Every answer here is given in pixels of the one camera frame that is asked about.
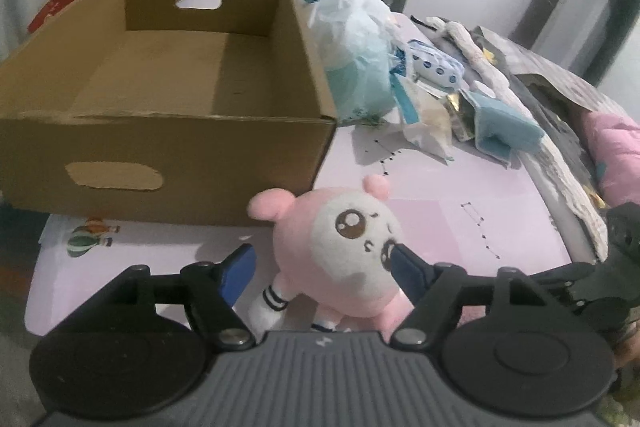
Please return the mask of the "pink plush doll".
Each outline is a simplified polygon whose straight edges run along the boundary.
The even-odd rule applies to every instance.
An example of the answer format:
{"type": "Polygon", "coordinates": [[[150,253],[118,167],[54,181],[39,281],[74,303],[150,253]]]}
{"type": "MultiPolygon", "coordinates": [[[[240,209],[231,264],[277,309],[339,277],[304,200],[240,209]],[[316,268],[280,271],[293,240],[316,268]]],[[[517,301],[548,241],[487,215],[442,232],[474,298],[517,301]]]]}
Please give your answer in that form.
{"type": "Polygon", "coordinates": [[[250,218],[273,225],[278,266],[248,311],[256,335],[280,329],[290,303],[306,296],[317,305],[313,331],[332,333],[347,323],[390,338],[412,306],[390,273],[402,232],[389,197],[385,176],[369,174],[359,190],[325,187],[296,196],[270,188],[250,200],[250,218]]]}

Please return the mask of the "clear blue snack bag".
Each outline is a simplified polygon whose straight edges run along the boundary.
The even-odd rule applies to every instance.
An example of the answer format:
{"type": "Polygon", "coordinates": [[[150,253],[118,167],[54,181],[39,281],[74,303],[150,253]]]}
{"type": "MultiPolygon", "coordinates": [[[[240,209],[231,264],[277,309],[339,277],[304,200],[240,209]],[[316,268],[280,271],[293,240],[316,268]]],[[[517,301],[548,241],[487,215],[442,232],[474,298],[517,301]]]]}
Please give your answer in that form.
{"type": "Polygon", "coordinates": [[[453,161],[451,122],[442,103],[406,77],[390,75],[390,87],[405,139],[423,153],[453,161]]]}

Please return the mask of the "light blue checked towel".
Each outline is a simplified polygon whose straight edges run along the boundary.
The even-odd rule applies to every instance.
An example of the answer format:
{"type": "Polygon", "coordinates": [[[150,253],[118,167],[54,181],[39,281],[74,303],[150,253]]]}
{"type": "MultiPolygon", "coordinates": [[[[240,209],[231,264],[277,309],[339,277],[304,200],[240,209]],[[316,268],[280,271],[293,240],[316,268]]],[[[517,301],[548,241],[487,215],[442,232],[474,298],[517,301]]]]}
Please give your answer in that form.
{"type": "Polygon", "coordinates": [[[506,166],[511,165],[513,152],[540,151],[544,130],[536,121],[496,98],[472,91],[463,91],[462,95],[475,109],[477,150],[506,166]]]}

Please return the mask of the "blue white tissue pack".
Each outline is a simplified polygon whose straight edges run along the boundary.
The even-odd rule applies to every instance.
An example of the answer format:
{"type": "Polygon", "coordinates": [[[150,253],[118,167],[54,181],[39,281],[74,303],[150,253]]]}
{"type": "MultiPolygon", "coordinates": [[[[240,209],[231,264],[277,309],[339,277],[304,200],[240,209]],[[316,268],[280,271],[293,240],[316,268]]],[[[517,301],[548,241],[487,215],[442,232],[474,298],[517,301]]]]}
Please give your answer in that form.
{"type": "Polygon", "coordinates": [[[416,39],[408,42],[408,49],[416,75],[444,89],[461,88],[465,68],[458,60],[416,39]]]}

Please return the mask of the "pink pillow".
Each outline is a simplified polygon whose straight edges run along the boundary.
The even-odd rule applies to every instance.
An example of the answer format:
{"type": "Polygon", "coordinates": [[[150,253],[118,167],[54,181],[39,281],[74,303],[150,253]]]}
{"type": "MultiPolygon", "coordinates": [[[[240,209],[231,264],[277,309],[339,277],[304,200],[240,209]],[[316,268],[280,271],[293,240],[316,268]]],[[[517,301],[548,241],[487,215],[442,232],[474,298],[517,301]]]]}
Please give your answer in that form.
{"type": "Polygon", "coordinates": [[[588,112],[582,114],[582,127],[605,202],[639,204],[639,125],[627,116],[588,112]]]}

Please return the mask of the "gold foil box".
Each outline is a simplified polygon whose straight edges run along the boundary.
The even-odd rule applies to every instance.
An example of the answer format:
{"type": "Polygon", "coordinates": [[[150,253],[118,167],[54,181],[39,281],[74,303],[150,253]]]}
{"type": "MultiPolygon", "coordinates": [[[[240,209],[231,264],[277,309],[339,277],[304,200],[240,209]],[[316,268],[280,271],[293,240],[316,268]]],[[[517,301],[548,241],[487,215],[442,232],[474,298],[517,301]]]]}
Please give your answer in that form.
{"type": "Polygon", "coordinates": [[[475,139],[475,109],[460,93],[451,93],[444,98],[444,107],[449,115],[451,130],[460,142],[475,139]]]}

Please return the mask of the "grey patterned quilt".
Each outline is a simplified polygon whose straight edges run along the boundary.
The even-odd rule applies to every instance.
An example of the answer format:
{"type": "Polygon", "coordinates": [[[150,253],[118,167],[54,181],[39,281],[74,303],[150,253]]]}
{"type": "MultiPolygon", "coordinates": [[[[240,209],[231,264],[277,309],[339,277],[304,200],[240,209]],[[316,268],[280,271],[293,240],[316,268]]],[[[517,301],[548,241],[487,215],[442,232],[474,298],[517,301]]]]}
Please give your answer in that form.
{"type": "Polygon", "coordinates": [[[574,260],[608,257],[605,213],[611,204],[598,187],[582,116],[627,113],[586,80],[484,27],[466,29],[438,17],[411,23],[437,49],[465,65],[472,87],[487,87],[544,130],[541,151],[521,160],[534,179],[574,260]]]}

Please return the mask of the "brown cardboard box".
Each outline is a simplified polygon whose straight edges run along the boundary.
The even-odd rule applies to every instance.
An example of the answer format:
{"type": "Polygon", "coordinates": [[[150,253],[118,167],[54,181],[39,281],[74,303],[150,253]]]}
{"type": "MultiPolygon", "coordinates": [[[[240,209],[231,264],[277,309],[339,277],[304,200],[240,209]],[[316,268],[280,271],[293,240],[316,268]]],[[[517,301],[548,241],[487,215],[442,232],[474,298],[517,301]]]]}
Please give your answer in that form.
{"type": "Polygon", "coordinates": [[[76,0],[1,65],[14,207],[247,225],[314,185],[335,108],[298,0],[76,0]]]}

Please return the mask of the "white plastic jar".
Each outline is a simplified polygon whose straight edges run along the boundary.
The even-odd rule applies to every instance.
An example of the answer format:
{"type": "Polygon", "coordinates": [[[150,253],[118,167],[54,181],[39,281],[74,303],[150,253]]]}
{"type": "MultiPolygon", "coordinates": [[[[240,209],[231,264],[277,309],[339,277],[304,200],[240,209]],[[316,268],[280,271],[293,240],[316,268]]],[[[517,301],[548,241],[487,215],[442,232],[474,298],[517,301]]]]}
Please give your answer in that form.
{"type": "Polygon", "coordinates": [[[486,86],[484,82],[473,81],[470,83],[470,90],[476,94],[487,96],[487,98],[497,98],[495,91],[486,86]]]}

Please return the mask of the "white blue plastic bag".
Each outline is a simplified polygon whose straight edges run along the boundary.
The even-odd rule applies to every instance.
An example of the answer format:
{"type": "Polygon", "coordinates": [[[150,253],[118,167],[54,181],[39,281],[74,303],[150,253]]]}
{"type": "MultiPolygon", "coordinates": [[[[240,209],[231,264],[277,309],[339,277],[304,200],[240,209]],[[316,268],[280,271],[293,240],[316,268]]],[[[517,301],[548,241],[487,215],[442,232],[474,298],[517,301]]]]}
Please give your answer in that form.
{"type": "Polygon", "coordinates": [[[377,120],[395,100],[390,87],[394,20],[382,0],[305,0],[340,124],[377,120]]]}

